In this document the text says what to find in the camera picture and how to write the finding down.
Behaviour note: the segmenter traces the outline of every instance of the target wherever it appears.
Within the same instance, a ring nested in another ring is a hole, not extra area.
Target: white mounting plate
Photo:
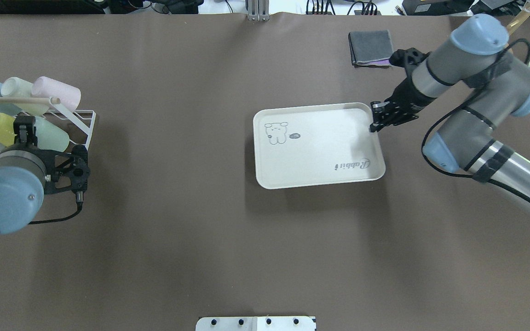
[[[65,106],[58,104],[52,104],[53,109],[47,113],[51,113],[59,120],[69,120],[72,124],[75,124],[84,134],[86,134],[85,147],[89,150],[89,144],[91,142],[91,136],[93,135],[93,128],[95,127],[95,118],[97,114],[92,110],[76,110],[74,112],[69,111]]]
[[[267,189],[376,180],[386,172],[371,109],[339,103],[265,109],[253,119],[255,167]]]
[[[200,318],[196,323],[196,331],[316,331],[316,317],[238,316]]]

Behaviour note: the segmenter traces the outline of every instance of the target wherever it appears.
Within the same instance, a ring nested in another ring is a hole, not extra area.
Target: folded towel
[[[387,59],[394,52],[390,31],[349,32],[351,63],[360,66],[389,66]]]

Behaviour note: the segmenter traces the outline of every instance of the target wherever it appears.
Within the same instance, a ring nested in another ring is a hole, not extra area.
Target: cable
[[[365,8],[362,8],[361,15],[367,15],[368,14],[368,10],[370,9],[372,3],[373,2],[371,0],[369,0],[368,4],[365,6]]]
[[[67,217],[55,218],[55,219],[52,219],[52,220],[44,220],[44,221],[32,221],[32,222],[29,222],[29,224],[45,224],[45,223],[63,222],[63,221],[70,220],[71,218],[74,218],[75,216],[77,216],[81,212],[82,209],[83,209],[83,203],[82,202],[78,202],[77,203],[77,210],[75,212],[73,212],[71,215],[67,216]]]
[[[362,1],[355,1],[355,2],[353,2],[353,4],[351,5],[351,7],[349,8],[349,11],[347,11],[347,15],[349,15],[349,14],[351,13],[351,9],[353,9],[353,7],[354,7],[356,4],[361,4],[361,6],[362,6],[361,10],[363,10],[364,7],[365,7],[365,2],[362,2]]]
[[[501,183],[501,182],[499,182],[497,180],[493,180],[493,179],[488,180],[488,182],[490,184],[494,184],[494,185],[496,185],[496,186],[498,186],[500,188],[503,188],[506,191],[509,191],[510,193],[513,193],[514,195],[522,198],[524,201],[530,203],[530,197],[528,195],[526,195],[525,193],[522,193],[521,191],[515,189],[514,187],[506,185],[504,183]]]
[[[372,0],[369,0],[367,6],[365,6],[365,11],[362,12],[362,15],[377,15],[377,5],[374,4]]]
[[[524,64],[528,64],[530,60],[530,42],[524,38],[519,38],[517,40],[514,40],[513,43],[509,46],[512,47],[515,44],[518,44],[519,42],[522,42],[526,46],[526,56],[524,57]]]
[[[234,10],[232,10],[232,7],[230,6],[230,3],[228,2],[228,0],[225,0],[225,2],[229,6],[230,12],[234,13]]]
[[[169,9],[169,7],[168,7],[167,5],[163,5],[163,6],[162,6],[162,10],[161,10],[161,11],[158,11],[158,10],[156,10],[156,9],[154,8],[153,4],[154,4],[154,2],[151,3],[151,9],[153,9],[153,10],[156,11],[157,13],[162,13],[162,14],[165,14],[165,15],[171,13],[171,9]]]
[[[333,11],[333,15],[336,15],[336,13],[334,12],[334,6],[333,6],[333,1],[332,0],[328,0],[326,2],[326,9],[324,9],[324,14],[328,15],[328,5],[329,4],[330,4],[330,9],[332,9],[332,11]]]
[[[136,6],[134,6],[134,5],[132,4],[132,2],[130,2],[130,0],[128,0],[128,4],[129,4],[130,6],[136,8],[136,9],[147,9],[148,7],[150,7],[150,6],[153,5],[153,2],[151,2],[151,3],[150,3],[148,6],[146,6],[146,7],[136,7]]]

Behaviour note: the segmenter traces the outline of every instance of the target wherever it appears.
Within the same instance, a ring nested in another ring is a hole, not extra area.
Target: black bracket
[[[38,137],[36,136],[35,119],[32,116],[17,116],[13,122],[15,144],[4,149],[4,151],[21,150],[32,153],[38,157],[46,168],[45,194],[55,194],[65,191],[85,192],[87,190],[87,179],[90,175],[88,166],[88,153],[84,145],[75,145],[71,153],[53,151],[51,149],[39,149]],[[65,158],[61,164],[56,164],[57,157]],[[71,184],[57,188],[56,184],[61,178],[66,177]]]
[[[463,80],[465,85],[469,88],[478,88],[493,80],[494,78],[507,73],[511,70],[511,63],[513,63],[513,54],[506,53],[502,58],[490,67],[480,71],[477,74],[471,75]]]
[[[416,113],[434,100],[434,98],[423,96],[414,88],[412,83],[412,71],[429,54],[416,48],[397,50],[392,54],[389,60],[391,65],[404,68],[406,79],[396,87],[391,97],[383,102],[374,101],[371,103],[374,122],[369,126],[370,132],[377,132],[386,126],[399,126],[418,119]]]

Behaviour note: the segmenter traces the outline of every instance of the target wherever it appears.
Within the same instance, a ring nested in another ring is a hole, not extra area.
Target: white wire rack
[[[79,130],[86,135],[85,147],[89,150],[91,137],[93,135],[93,128],[95,127],[95,119],[97,117],[95,111],[92,110],[76,110],[71,112],[67,107],[61,104],[59,98],[4,98],[0,97],[0,103],[38,103],[48,104],[52,109],[46,111],[45,114],[51,114],[61,121],[71,121]],[[73,144],[79,144],[69,137]]]

